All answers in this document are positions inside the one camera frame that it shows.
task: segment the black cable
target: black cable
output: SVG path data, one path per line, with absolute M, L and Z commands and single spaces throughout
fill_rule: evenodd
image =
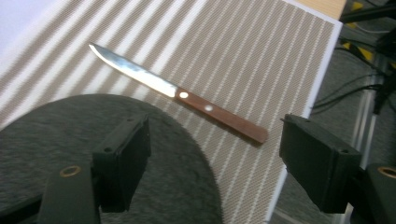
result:
M 323 102 L 323 101 L 329 99 L 330 97 L 334 96 L 337 92 L 339 92 L 341 89 L 343 89 L 344 87 L 346 87 L 347 85 L 349 85 L 349 84 L 351 84 L 351 83 L 353 83 L 353 82 L 356 82 L 356 81 L 358 81 L 358 80 L 360 80 L 360 79 L 362 79 L 362 78 L 365 78 L 365 77 L 371 77 L 371 76 L 375 76 L 375 75 L 376 75 L 376 74 L 371 74 L 371 75 L 365 75 L 365 76 L 353 78 L 353 79 L 349 80 L 348 82 L 344 83 L 342 86 L 340 86 L 340 87 L 339 87 L 338 89 L 336 89 L 335 91 L 329 93 L 327 96 L 321 98 L 320 100 L 317 100 L 317 101 L 315 102 L 315 104 L 320 103 L 320 102 Z
M 319 105 L 314 105 L 314 106 L 312 107 L 312 109 L 318 109 L 318 108 L 321 108 L 321 107 L 323 107 L 323 106 L 330 105 L 328 108 L 326 108 L 326 110 L 328 110 L 328 109 L 330 109 L 331 107 L 333 107 L 333 106 L 337 105 L 338 103 L 340 103 L 344 98 L 348 97 L 349 95 L 351 95 L 351 94 L 353 94 L 353 93 L 355 93 L 355 92 L 363 91 L 363 90 L 377 90 L 377 89 L 380 88 L 381 86 L 382 86 L 382 85 L 375 84 L 375 85 L 368 85 L 368 86 L 359 87 L 359 88 L 357 88 L 357 89 L 355 89 L 355 90 L 348 91 L 347 93 L 344 93 L 344 94 L 342 94 L 342 95 L 340 95 L 340 96 L 337 96 L 337 97 L 335 97 L 334 99 L 332 99 L 332 100 L 330 100 L 330 101 L 328 101 L 328 102 L 326 102 L 326 103 L 322 103 L 322 104 L 319 104 Z
M 383 71 L 381 71 L 381 69 L 379 69 L 377 66 L 373 65 L 372 63 L 367 62 L 367 60 L 365 60 L 364 58 L 362 58 L 360 55 L 355 54 L 355 53 L 352 52 L 351 50 L 349 50 L 349 49 L 344 49 L 344 48 L 335 48 L 335 49 L 343 50 L 343 51 L 346 51 L 346 52 L 352 54 L 353 56 L 355 56 L 355 57 L 357 57 L 359 60 L 361 60 L 363 63 L 369 65 L 369 66 L 370 66 L 372 69 L 374 69 L 379 75 L 382 75 L 382 76 L 385 76 L 385 75 L 386 75 L 386 74 L 385 74 Z

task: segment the gray carpet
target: gray carpet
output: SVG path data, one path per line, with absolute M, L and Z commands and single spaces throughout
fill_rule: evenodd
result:
M 371 7 L 364 1 L 361 2 L 365 7 Z M 372 2 L 383 5 L 386 1 L 373 0 Z M 345 12 L 350 10 L 351 5 L 352 1 L 348 0 Z M 390 30 L 396 27 L 396 21 L 391 19 L 363 21 L 359 22 L 359 26 L 364 27 L 366 30 Z M 344 26 L 341 36 L 374 44 L 381 34 L 370 34 Z M 329 95 L 349 80 L 372 73 L 372 69 L 355 56 L 345 51 L 335 50 L 317 99 Z M 367 85 L 366 80 L 366 78 L 361 78 L 346 86 L 343 91 L 337 94 Z M 351 95 L 328 111 L 318 115 L 311 115 L 310 118 L 347 143 L 351 143 L 362 95 L 362 92 Z M 392 94 L 390 100 L 396 105 L 396 94 Z M 385 104 L 376 119 L 369 163 L 384 162 L 392 165 L 396 164 L 395 134 L 396 114 L 390 109 L 388 104 Z M 291 175 L 288 175 L 270 223 L 332 223 L 332 221 L 333 215 L 321 213 L 309 200 L 304 189 Z
M 129 212 L 101 214 L 102 223 L 222 223 L 215 178 L 187 131 L 153 105 L 103 94 L 43 105 L 0 132 L 0 211 L 41 194 L 57 170 L 91 161 L 98 143 L 137 114 L 149 119 L 146 172 Z

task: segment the white striped surface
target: white striped surface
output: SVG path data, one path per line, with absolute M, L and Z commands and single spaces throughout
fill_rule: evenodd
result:
M 279 119 L 291 112 L 306 116 L 338 22 L 270 0 L 59 1 L 46 13 L 47 20 L 35 23 L 34 38 L 10 51 L 0 70 L 1 128 L 71 95 L 144 100 L 177 119 L 200 144 L 219 184 L 226 223 L 270 218 L 285 174 Z M 267 128 L 268 142 L 253 145 L 121 76 L 91 53 L 89 42 Z

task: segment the brass rivet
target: brass rivet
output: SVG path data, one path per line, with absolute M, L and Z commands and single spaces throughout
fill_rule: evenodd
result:
M 68 166 L 62 169 L 62 171 L 59 173 L 61 177 L 69 177 L 72 175 L 76 175 L 81 171 L 81 167 L 72 165 Z

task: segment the knife blade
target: knife blade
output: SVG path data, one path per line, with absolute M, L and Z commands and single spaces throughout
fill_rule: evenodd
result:
M 266 141 L 268 132 L 263 127 L 238 117 L 237 115 L 210 103 L 206 99 L 158 77 L 142 66 L 128 61 L 126 58 L 109 49 L 100 47 L 93 43 L 89 46 L 96 56 L 111 67 L 123 73 L 125 76 L 131 77 L 155 91 L 176 99 L 259 143 L 264 143 Z

